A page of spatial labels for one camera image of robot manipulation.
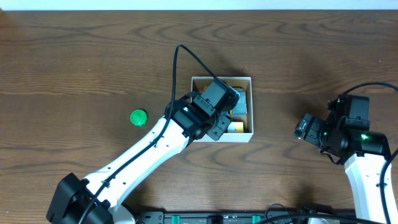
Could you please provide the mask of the colourful two-by-two puzzle cube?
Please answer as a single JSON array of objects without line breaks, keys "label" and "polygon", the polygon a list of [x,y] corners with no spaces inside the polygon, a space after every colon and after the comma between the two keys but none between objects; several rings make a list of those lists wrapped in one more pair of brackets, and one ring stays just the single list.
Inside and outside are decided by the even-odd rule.
[{"label": "colourful two-by-two puzzle cube", "polygon": [[233,121],[227,128],[228,133],[244,133],[244,123],[242,121]]}]

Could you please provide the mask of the yellow grey toy truck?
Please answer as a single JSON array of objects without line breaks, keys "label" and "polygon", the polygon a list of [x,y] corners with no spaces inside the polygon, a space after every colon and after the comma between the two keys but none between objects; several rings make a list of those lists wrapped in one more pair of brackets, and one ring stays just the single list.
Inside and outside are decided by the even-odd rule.
[{"label": "yellow grey toy truck", "polygon": [[246,92],[245,92],[244,88],[242,88],[240,86],[234,86],[233,88],[238,92],[239,100],[238,100],[236,106],[230,111],[230,115],[232,117],[246,116],[248,113]]}]

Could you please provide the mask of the green ribbed round toy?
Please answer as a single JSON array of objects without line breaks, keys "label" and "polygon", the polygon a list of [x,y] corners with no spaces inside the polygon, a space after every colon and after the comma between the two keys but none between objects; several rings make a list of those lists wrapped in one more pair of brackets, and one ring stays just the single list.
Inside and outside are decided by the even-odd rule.
[{"label": "green ribbed round toy", "polygon": [[134,110],[130,115],[131,123],[135,126],[143,126],[147,122],[147,113],[144,110]]}]

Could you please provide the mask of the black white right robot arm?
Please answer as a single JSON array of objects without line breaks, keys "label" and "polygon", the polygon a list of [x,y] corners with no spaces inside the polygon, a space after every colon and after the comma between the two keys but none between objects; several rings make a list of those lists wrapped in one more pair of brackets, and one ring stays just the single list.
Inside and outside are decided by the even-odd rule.
[{"label": "black white right robot arm", "polygon": [[370,131],[369,98],[339,95],[328,102],[326,119],[304,114],[294,136],[318,147],[336,165],[343,165],[357,218],[397,223],[391,183],[391,153],[386,135]]}]

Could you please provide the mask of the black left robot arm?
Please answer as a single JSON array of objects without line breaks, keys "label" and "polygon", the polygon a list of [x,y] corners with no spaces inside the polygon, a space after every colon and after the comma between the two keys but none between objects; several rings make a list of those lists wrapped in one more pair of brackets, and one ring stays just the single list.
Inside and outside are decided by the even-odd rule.
[{"label": "black left robot arm", "polygon": [[172,100],[164,116],[113,162],[79,179],[68,174],[57,185],[46,219],[50,223],[135,223],[123,202],[153,171],[207,135],[217,141],[231,120],[239,93],[214,79],[203,92]]}]

